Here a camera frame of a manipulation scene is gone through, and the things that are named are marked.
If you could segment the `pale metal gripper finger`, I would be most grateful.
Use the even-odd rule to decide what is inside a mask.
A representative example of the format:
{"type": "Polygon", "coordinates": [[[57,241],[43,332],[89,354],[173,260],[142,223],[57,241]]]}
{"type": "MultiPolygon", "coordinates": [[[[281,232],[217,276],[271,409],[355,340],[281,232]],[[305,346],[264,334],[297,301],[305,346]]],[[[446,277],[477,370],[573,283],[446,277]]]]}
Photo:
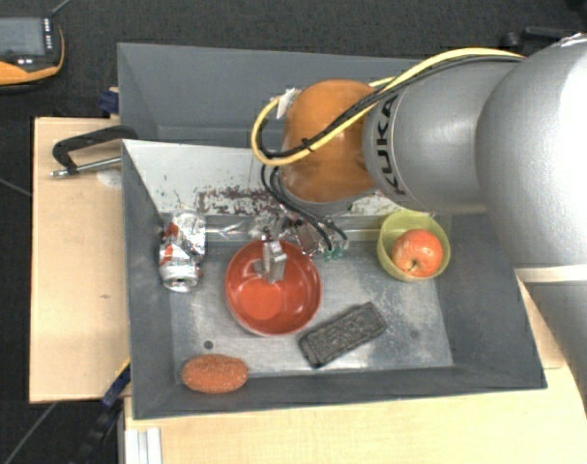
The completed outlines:
{"type": "Polygon", "coordinates": [[[272,275],[272,257],[272,242],[263,242],[261,248],[261,258],[256,263],[256,272],[259,276],[270,277],[272,275]]]}
{"type": "Polygon", "coordinates": [[[267,243],[267,278],[270,283],[281,281],[284,278],[284,271],[287,261],[287,254],[284,252],[280,241],[267,243]]]}

